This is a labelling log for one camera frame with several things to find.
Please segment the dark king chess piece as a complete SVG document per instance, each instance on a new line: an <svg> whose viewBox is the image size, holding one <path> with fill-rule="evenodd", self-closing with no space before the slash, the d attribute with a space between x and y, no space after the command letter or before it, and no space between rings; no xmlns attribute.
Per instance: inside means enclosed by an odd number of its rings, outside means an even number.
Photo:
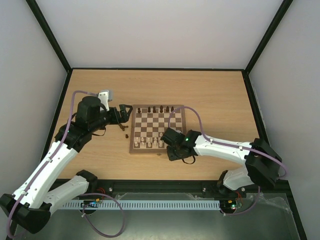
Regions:
<svg viewBox="0 0 320 240"><path fill-rule="evenodd" d="M160 112L160 113L163 113L163 112L164 112L164 108L163 108L162 105L160 106L159 112Z"/></svg>

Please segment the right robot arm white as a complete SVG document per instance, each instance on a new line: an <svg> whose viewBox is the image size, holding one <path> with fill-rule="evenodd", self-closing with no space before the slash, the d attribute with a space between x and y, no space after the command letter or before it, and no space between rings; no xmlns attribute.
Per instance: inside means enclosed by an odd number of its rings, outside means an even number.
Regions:
<svg viewBox="0 0 320 240"><path fill-rule="evenodd" d="M218 191L224 196L253 184L273 189L280 177L279 170L284 166L281 157L260 138L255 138L253 142L236 142L210 137L199 131L189 130L183 134L167 128L160 139L167 144L170 161L209 156L241 165L221 174Z"/></svg>

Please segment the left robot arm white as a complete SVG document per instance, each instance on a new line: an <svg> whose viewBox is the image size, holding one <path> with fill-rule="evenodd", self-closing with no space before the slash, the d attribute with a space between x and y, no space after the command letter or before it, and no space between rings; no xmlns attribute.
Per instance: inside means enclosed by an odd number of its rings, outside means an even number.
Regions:
<svg viewBox="0 0 320 240"><path fill-rule="evenodd" d="M100 93L85 96L72 109L48 153L36 167L30 177L12 194L5 193L0 198L0 207L7 215L7 236L12 234L11 224L16 223L31 234L44 228L53 213L62 205L82 196L99 196L96 191L98 178L87 170L81 170L64 184L51 189L52 185L99 130L106 130L108 125L119 125L129 121L133 107L121 104L110 107L108 98Z"/></svg>

